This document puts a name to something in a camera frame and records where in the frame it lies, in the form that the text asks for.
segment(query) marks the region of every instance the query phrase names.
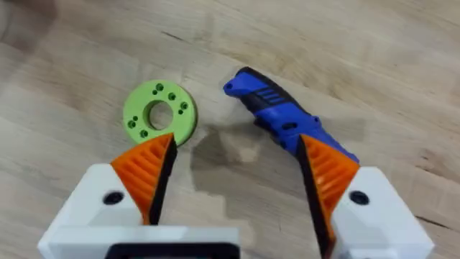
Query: green 3d printed part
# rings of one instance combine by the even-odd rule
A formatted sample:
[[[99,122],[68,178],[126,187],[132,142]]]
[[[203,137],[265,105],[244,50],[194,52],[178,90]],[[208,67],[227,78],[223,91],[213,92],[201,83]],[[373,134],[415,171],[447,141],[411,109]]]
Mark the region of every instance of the green 3d printed part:
[[[172,110],[172,121],[164,129],[155,129],[150,123],[150,110],[164,101]],[[164,80],[148,81],[138,86],[124,103],[123,125],[128,135],[141,143],[166,133],[174,133],[182,145],[196,126],[196,107],[190,95],[180,86]]]

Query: blue handle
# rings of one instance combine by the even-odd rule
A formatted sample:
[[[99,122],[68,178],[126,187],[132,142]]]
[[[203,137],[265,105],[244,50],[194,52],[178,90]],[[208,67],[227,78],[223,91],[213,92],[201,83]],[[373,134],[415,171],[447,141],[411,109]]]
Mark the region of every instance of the blue handle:
[[[252,68],[242,68],[224,86],[225,94],[241,100],[256,117],[255,123],[272,133],[282,148],[295,155],[300,134],[314,137],[359,163],[281,86]]]

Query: table surface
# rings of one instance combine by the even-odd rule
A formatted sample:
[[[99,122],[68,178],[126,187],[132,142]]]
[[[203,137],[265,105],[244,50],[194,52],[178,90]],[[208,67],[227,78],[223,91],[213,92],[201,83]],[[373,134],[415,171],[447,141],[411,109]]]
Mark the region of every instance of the table surface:
[[[179,83],[199,112],[161,223],[238,227],[243,258],[319,258],[295,159],[221,90],[245,65],[385,172],[436,243],[432,258],[460,258],[460,1],[5,4],[2,258],[38,258],[87,167],[133,147],[122,107],[149,79]]]

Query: center hole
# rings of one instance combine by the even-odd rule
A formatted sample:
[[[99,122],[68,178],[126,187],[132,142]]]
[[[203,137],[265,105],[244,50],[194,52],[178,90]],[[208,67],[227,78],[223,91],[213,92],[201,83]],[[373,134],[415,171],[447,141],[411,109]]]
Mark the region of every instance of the center hole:
[[[165,101],[159,101],[150,109],[149,120],[156,130],[163,130],[171,124],[173,111]]]

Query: hole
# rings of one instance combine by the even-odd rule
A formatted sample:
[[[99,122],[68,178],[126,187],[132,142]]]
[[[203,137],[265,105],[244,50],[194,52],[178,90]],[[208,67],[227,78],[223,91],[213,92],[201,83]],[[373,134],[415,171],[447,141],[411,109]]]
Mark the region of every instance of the hole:
[[[164,101],[156,101],[148,110],[150,125],[156,130],[163,130],[171,124],[173,111]]]
[[[136,122],[129,121],[129,122],[128,122],[128,128],[132,129],[132,128],[134,128],[134,127],[136,127]]]
[[[122,192],[111,191],[103,197],[102,202],[105,205],[115,205],[119,203],[120,201],[122,201],[123,198],[124,198],[124,194]]]
[[[158,91],[163,91],[164,88],[165,88],[165,87],[164,87],[161,83],[158,83],[158,84],[157,84],[157,90],[158,90]]]
[[[370,202],[369,197],[362,191],[352,191],[350,199],[358,205],[368,205]]]
[[[175,94],[174,93],[170,93],[167,95],[167,98],[171,101],[174,101],[175,100]]]
[[[281,127],[283,130],[295,129],[297,127],[297,123],[288,122],[288,123],[284,123]]]
[[[181,109],[187,109],[188,108],[188,104],[186,102],[183,102],[182,104],[180,104],[180,108]]]
[[[140,135],[141,137],[146,137],[149,135],[149,133],[146,130],[141,130]]]

